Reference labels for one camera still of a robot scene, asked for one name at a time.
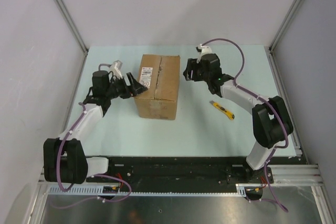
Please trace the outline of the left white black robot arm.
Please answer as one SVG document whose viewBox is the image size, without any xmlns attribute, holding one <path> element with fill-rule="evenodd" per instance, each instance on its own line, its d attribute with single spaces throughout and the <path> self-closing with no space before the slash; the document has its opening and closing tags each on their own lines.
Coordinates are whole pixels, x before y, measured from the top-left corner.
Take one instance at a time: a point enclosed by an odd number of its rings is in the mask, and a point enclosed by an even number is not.
<svg viewBox="0 0 336 224">
<path fill-rule="evenodd" d="M 137 97 L 147 87 L 135 80 L 132 73 L 116 76 L 114 72 L 98 70 L 92 74 L 92 86 L 83 102 L 82 112 L 72 126 L 57 138 L 43 144 L 44 177 L 48 182 L 81 184 L 86 178 L 98 175 L 103 181 L 115 178 L 116 169 L 104 157 L 87 157 L 82 147 L 84 140 L 105 116 L 111 101 L 116 98 Z"/>
</svg>

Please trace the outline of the yellow utility knife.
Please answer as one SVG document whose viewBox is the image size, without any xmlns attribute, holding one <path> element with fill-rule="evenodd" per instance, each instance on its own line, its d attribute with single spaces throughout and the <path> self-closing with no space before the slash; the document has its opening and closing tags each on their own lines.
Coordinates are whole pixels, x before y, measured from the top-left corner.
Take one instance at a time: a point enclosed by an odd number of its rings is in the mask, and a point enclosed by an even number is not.
<svg viewBox="0 0 336 224">
<path fill-rule="evenodd" d="M 217 110 L 219 110 L 222 113 L 224 113 L 230 120 L 234 120 L 235 119 L 235 115 L 231 111 L 229 111 L 226 108 L 224 108 L 223 106 L 221 106 L 219 103 L 217 103 L 215 101 L 210 101 L 209 103 L 213 107 L 215 107 Z"/>
</svg>

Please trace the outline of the brown cardboard express box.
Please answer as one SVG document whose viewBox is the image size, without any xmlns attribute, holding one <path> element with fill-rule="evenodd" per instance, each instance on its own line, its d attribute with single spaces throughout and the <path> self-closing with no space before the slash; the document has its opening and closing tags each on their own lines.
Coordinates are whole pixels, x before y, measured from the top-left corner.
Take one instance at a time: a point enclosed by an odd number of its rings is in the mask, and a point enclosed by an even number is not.
<svg viewBox="0 0 336 224">
<path fill-rule="evenodd" d="M 140 117 L 175 120 L 180 65 L 180 56 L 142 56 L 138 82 L 148 90 L 134 98 Z"/>
</svg>

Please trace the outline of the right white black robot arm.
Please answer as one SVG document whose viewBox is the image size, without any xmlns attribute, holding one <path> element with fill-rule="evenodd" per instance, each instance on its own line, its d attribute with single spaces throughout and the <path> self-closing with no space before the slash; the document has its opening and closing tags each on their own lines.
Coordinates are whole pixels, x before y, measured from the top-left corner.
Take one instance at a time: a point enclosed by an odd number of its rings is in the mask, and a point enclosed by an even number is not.
<svg viewBox="0 0 336 224">
<path fill-rule="evenodd" d="M 205 54 L 187 61 L 183 76 L 187 81 L 204 81 L 211 94 L 230 100 L 252 116 L 255 143 L 238 176 L 254 183 L 261 177 L 277 149 L 287 148 L 293 124 L 282 97 L 258 95 L 224 74 L 217 54 Z"/>
</svg>

